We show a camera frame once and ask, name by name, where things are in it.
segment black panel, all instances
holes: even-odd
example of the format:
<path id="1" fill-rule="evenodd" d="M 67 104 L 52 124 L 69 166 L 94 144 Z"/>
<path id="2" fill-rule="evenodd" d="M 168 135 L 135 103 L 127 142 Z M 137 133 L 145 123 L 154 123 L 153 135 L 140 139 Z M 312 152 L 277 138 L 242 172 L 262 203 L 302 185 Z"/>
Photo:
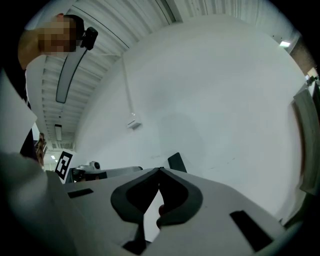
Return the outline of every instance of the black panel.
<path id="1" fill-rule="evenodd" d="M 91 193 L 93 193 L 93 191 L 90 188 L 85 188 L 77 191 L 68 192 L 68 195 L 70 198 L 77 198 Z"/>
<path id="2" fill-rule="evenodd" d="M 175 153 L 168 158 L 170 169 L 186 173 L 186 167 L 182 161 L 180 153 Z"/>
<path id="3" fill-rule="evenodd" d="M 230 216 L 256 252 L 273 241 L 243 210 L 235 211 Z"/>

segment wall outlet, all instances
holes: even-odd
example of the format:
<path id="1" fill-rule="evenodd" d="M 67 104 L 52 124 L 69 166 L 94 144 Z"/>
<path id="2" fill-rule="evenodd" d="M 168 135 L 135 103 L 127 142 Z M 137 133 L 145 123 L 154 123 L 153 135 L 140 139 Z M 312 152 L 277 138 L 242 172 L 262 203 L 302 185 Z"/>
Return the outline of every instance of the wall outlet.
<path id="1" fill-rule="evenodd" d="M 131 113 L 131 115 L 129 116 L 127 123 L 126 123 L 126 127 L 128 129 L 136 129 L 141 125 L 141 120 L 140 117 L 136 114 L 136 113 Z"/>

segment white wall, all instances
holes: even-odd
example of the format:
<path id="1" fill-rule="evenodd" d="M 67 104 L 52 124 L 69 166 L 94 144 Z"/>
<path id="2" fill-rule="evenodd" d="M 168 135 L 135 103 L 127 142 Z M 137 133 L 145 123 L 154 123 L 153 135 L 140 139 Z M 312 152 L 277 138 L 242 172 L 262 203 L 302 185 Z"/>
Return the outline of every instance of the white wall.
<path id="1" fill-rule="evenodd" d="M 305 77 L 283 48 L 244 22 L 212 15 L 151 34 L 125 53 L 125 63 L 143 125 L 126 128 L 118 61 L 81 118 L 76 151 L 84 162 L 145 169 L 168 166 L 180 152 L 188 173 L 230 185 L 277 219 L 288 218 L 302 158 L 291 102 Z"/>

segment ceiling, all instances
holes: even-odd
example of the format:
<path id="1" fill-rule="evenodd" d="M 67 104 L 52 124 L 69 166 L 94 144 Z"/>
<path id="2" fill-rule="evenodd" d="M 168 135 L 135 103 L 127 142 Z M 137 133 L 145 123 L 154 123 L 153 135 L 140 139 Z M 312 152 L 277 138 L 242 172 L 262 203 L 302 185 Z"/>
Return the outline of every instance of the ceiling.
<path id="1" fill-rule="evenodd" d="M 61 12 L 78 15 L 83 18 L 85 29 L 94 27 L 98 37 L 73 76 L 65 104 L 56 102 L 65 57 L 44 56 L 27 69 L 31 108 L 38 116 L 36 124 L 48 142 L 46 157 L 61 149 L 75 149 L 75 133 L 82 113 L 103 76 L 119 58 L 101 54 L 120 56 L 147 35 L 176 21 L 186 22 L 192 17 L 212 14 L 239 18 L 278 43 L 292 42 L 289 51 L 300 36 L 265 0 L 65 0 L 56 1 L 47 9 L 51 11 L 42 16 Z M 55 124 L 62 125 L 62 141 L 56 141 Z"/>

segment light fixture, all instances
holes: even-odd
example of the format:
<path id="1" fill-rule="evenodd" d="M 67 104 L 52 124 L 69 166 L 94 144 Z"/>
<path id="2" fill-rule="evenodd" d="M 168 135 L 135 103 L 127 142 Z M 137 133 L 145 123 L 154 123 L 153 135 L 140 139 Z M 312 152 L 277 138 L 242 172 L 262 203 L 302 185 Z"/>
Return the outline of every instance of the light fixture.
<path id="1" fill-rule="evenodd" d="M 55 95 L 56 102 L 66 103 L 69 87 L 77 67 L 87 50 L 90 51 L 94 47 L 97 36 L 98 31 L 96 31 L 93 27 L 88 27 L 84 32 L 84 35 L 78 40 L 78 42 L 81 42 L 81 46 L 76 47 L 75 51 L 68 53 L 59 77 L 58 87 Z"/>
<path id="2" fill-rule="evenodd" d="M 55 100 L 57 102 L 66 103 L 72 78 L 86 51 L 87 48 L 77 48 L 76 51 L 68 53 L 60 73 L 56 90 Z"/>
<path id="3" fill-rule="evenodd" d="M 289 42 L 286 42 L 286 41 L 282 41 L 282 42 L 280 43 L 280 46 L 281 46 L 281 47 L 289 47 L 289 45 L 290 45 L 290 43 L 289 43 Z"/>
<path id="4" fill-rule="evenodd" d="M 54 125 L 54 130 L 55 130 L 55 138 L 58 142 L 62 141 L 62 125 L 60 124 L 55 124 Z"/>

